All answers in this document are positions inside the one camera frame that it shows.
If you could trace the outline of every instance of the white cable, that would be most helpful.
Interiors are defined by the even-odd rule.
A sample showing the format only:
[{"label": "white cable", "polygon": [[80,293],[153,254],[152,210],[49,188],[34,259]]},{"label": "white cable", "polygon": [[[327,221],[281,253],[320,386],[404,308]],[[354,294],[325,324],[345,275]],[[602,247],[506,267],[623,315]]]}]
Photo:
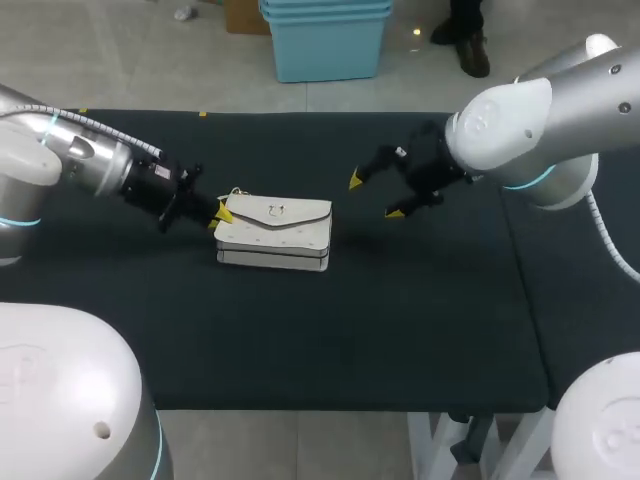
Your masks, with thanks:
[{"label": "white cable", "polygon": [[112,137],[130,145],[139,147],[156,158],[160,158],[160,155],[162,154],[162,150],[160,150],[159,148],[154,147],[147,142],[143,142],[142,140],[138,140],[131,135],[122,133],[115,128],[111,128],[107,125],[104,125],[103,123],[96,122],[95,120],[91,120],[90,118],[84,117],[82,115],[78,115],[77,113],[67,112],[66,110],[49,107],[47,105],[19,105],[8,110],[0,111],[0,117],[8,117],[10,115],[18,115],[20,113],[45,113],[48,115],[58,115],[62,118],[69,119],[76,123],[87,125],[90,128],[93,128],[99,132],[106,133],[107,135],[111,135]]},{"label": "white cable", "polygon": [[598,229],[598,233],[600,233],[600,236],[604,241],[604,246],[611,255],[611,258],[616,263],[616,265],[618,265],[622,269],[624,273],[631,277],[632,280],[640,283],[640,273],[635,271],[631,267],[631,265],[629,265],[626,260],[622,258],[622,255],[620,255],[620,252],[618,252],[618,249],[613,244],[613,240],[611,240],[611,237],[609,236],[609,232],[607,231],[607,227],[604,224],[604,220],[602,220],[602,215],[600,215],[600,209],[598,208],[598,204],[596,203],[596,199],[593,196],[593,192],[591,190],[589,190],[589,193],[587,193],[586,199],[587,204],[589,205],[589,210],[591,210],[591,215],[593,216],[593,221],[595,222],[596,228]]}]

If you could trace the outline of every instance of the light blue plastic bin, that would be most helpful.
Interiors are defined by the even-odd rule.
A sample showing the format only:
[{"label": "light blue plastic bin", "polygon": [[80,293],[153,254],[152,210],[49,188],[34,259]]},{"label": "light blue plastic bin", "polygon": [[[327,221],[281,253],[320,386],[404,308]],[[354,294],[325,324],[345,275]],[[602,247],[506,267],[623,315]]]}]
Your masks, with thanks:
[{"label": "light blue plastic bin", "polygon": [[278,81],[323,82],[374,77],[391,8],[381,12],[275,17],[271,27]]},{"label": "light blue plastic bin", "polygon": [[331,5],[366,5],[368,3],[377,3],[380,0],[261,0],[267,7],[290,7],[290,8],[307,8],[321,7]]},{"label": "light blue plastic bin", "polygon": [[306,18],[311,16],[323,16],[334,14],[356,15],[361,13],[383,13],[391,8],[391,0],[376,3],[360,3],[360,4],[328,4],[313,5],[305,7],[280,7],[268,6],[262,0],[260,2],[260,11],[270,17],[298,17]]}]

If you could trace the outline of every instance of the black table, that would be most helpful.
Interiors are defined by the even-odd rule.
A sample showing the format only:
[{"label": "black table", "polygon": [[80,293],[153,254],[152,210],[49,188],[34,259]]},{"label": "black table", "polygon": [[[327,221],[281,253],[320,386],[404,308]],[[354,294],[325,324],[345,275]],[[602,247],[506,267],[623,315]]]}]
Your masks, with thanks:
[{"label": "black table", "polygon": [[90,112],[202,162],[199,188],[330,199],[325,273],[220,265],[186,221],[167,235],[119,199],[60,188],[0,301],[97,315],[129,342],[159,408],[533,412],[548,401],[499,192],[458,185],[409,220],[392,172],[348,193],[418,114]]},{"label": "black table", "polygon": [[[620,253],[640,268],[640,150],[602,155],[596,201]],[[503,193],[549,375],[555,409],[585,370],[640,351],[640,285],[611,260],[586,201],[536,210]]]}]

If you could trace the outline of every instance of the handbag flap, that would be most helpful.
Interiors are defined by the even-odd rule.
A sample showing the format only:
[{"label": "handbag flap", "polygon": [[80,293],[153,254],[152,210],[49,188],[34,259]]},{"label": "handbag flap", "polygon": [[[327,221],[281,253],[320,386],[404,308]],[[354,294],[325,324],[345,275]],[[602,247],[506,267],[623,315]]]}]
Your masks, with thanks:
[{"label": "handbag flap", "polygon": [[317,221],[331,214],[331,202],[327,200],[232,194],[229,195],[226,206],[233,215],[270,227]]}]

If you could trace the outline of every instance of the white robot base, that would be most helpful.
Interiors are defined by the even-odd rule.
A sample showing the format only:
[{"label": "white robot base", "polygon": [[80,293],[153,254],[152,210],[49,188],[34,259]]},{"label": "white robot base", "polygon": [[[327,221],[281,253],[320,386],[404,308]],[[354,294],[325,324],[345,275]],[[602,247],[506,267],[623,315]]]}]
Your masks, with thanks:
[{"label": "white robot base", "polygon": [[138,362],[109,325],[0,303],[0,478],[173,479]]},{"label": "white robot base", "polygon": [[585,372],[562,398],[551,453],[562,480],[640,478],[640,353]]}]

